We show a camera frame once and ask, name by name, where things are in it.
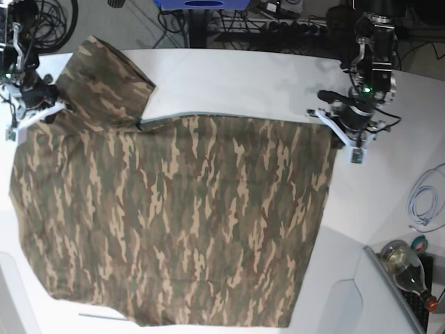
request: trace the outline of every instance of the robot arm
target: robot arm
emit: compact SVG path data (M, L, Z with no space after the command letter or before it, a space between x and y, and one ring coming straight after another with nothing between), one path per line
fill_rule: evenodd
M54 121L66 109L50 76L41 79L38 51L34 46L40 11L34 0L0 0L0 84L6 88L11 123L6 139L20 145L26 129L39 120Z
M320 91L318 98L330 104L330 110L319 109L309 114L331 127L345 145L350 162L363 164L367 146L375 135L389 131L401 120L392 116L398 120L387 125L372 119L378 112L387 114L381 108L388 105L396 93L392 72L396 43L394 21L405 16L406 4L400 0L354 0L354 9L362 16L355 24L358 54L346 63L352 87L348 96Z

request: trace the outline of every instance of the red bottle cap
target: red bottle cap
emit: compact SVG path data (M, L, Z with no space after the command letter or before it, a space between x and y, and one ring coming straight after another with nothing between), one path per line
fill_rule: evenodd
M437 302L436 297L429 298L425 303L425 307L429 312L436 311L437 306L439 306L439 303Z

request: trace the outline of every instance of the camouflage shirt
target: camouflage shirt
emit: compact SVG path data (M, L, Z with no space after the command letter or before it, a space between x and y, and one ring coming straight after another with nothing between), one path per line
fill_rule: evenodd
M57 85L75 113L31 129L10 185L49 294L141 326L288 326L332 174L327 127L139 124L153 84L95 38Z

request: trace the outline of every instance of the blue object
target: blue object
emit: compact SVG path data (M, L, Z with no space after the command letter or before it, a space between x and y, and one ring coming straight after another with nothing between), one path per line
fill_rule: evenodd
M246 9L250 0L155 0L162 9Z

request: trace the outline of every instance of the white table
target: white table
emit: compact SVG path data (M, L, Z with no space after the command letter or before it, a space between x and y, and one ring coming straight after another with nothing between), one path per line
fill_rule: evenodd
M316 97L319 90L344 93L350 86L338 62L320 58L196 49L138 50L126 54L156 84L144 112L148 120L183 113L217 113L313 122L305 115L306 109L327 107ZM57 77L69 57L44 57L39 72ZM78 305L51 300L36 282L18 245L10 203L0 197L0 252L15 258L42 332L61 333L63 329L64 333L93 333L100 328L108 333L132 333L130 328L135 333L156 334L316 333L331 286L354 276L364 245L375 246L379 251L389 240L411 241L417 236L408 228L407 194L424 170L445 161L445 82L401 72L396 73L396 78L396 99L386 110L402 116L402 123L371 144L365 166L347 163L343 152L337 155L321 230L289 328L139 329L123 321L79 318ZM13 150L3 142L0 145L8 169ZM0 181L0 196L7 190L8 180ZM428 241L430 251L445 255L445 228L428 235ZM88 306L82 310L96 312ZM370 333L367 321L364 313L360 333Z

